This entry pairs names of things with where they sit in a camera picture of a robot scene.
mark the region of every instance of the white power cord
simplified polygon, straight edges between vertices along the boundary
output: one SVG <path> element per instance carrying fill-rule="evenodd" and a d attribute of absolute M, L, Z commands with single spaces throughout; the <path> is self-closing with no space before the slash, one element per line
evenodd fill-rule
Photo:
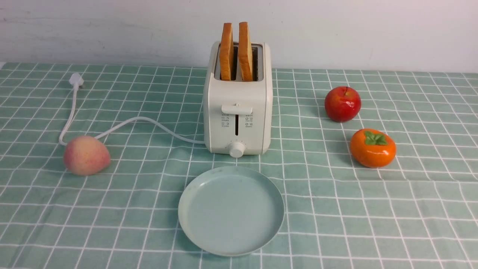
<path fill-rule="evenodd" d="M 83 78 L 81 78 L 81 75 L 78 74 L 78 73 L 73 73 L 73 75 L 71 75 L 70 77 L 70 80 L 69 80 L 70 84 L 73 85 L 73 103 L 72 103 L 72 106 L 71 106 L 71 112 L 70 112 L 70 117 L 68 118 L 68 121 L 66 122 L 65 126 L 63 127 L 63 130 L 61 131 L 61 134 L 60 134 L 60 137 L 58 139 L 58 142 L 61 144 L 61 145 L 64 145 L 66 146 L 66 143 L 63 142 L 63 136 L 65 135 L 65 133 L 67 132 L 68 128 L 70 128 L 70 125 L 71 125 L 71 122 L 73 122 L 73 118 L 75 117 L 75 107 L 76 107 L 76 93 L 78 92 L 78 89 L 81 85 L 83 85 Z M 178 139 L 181 139 L 183 141 L 186 141 L 186 142 L 189 142 L 189 143 L 193 143 L 193 144 L 204 144 L 204 141 L 198 141 L 198 140 L 192 140 L 192 139 L 189 139 L 189 138 L 185 138 L 185 137 L 182 137 L 180 135 L 177 135 L 175 133 L 173 133 L 171 130 L 169 130 L 168 128 L 166 128 L 164 125 L 162 125 L 161 123 L 153 120 L 153 119 L 150 119 L 150 118 L 147 118 L 147 117 L 133 117 L 133 118 L 130 118 L 130 119 L 127 119 L 125 121 L 123 121 L 122 123 L 114 126 L 113 128 L 107 130 L 106 132 L 103 132 L 97 136 L 95 136 L 96 139 L 100 139 L 102 137 L 104 137 L 105 135 L 108 135 L 109 133 L 115 131 L 116 129 L 130 123 L 130 122 L 133 122 L 133 121 L 147 121 L 147 122 L 151 122 L 151 123 L 154 123 L 155 125 L 157 125 L 158 127 L 160 127 L 161 129 L 165 130 L 167 133 L 171 134 L 172 136 L 178 138 Z"/>

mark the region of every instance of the toaster button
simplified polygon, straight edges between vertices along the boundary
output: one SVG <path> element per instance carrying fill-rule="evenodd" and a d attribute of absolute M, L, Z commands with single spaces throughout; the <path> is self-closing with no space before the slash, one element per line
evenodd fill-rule
<path fill-rule="evenodd" d="M 240 158 L 244 154 L 246 147 L 241 142 L 234 142 L 229 145 L 229 155 L 233 158 Z"/>

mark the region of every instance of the toast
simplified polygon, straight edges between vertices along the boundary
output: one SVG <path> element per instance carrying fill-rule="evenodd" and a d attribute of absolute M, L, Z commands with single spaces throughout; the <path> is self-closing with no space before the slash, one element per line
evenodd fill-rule
<path fill-rule="evenodd" d="M 232 24 L 227 22 L 222 29 L 221 47 L 219 51 L 221 80 L 232 80 L 234 71 L 234 43 L 232 40 Z"/>
<path fill-rule="evenodd" d="M 242 81 L 253 81 L 252 46 L 250 45 L 249 26 L 247 22 L 239 23 L 238 60 L 242 73 Z"/>

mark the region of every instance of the toaster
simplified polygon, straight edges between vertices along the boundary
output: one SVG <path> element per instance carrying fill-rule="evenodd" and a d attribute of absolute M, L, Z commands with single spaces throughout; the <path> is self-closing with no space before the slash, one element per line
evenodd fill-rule
<path fill-rule="evenodd" d="M 271 144 L 272 68 L 266 43 L 252 43 L 253 81 L 242 81 L 234 42 L 235 77 L 221 80 L 220 42 L 215 42 L 203 95 L 204 142 L 211 153 L 260 155 Z"/>

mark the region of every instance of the red apple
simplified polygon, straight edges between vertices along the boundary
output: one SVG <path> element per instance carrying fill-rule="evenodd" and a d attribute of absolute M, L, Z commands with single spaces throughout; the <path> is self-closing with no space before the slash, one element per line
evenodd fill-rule
<path fill-rule="evenodd" d="M 351 87 L 333 88 L 325 99 L 327 116 L 336 122 L 343 123 L 353 119 L 359 112 L 362 101 L 359 93 Z"/>

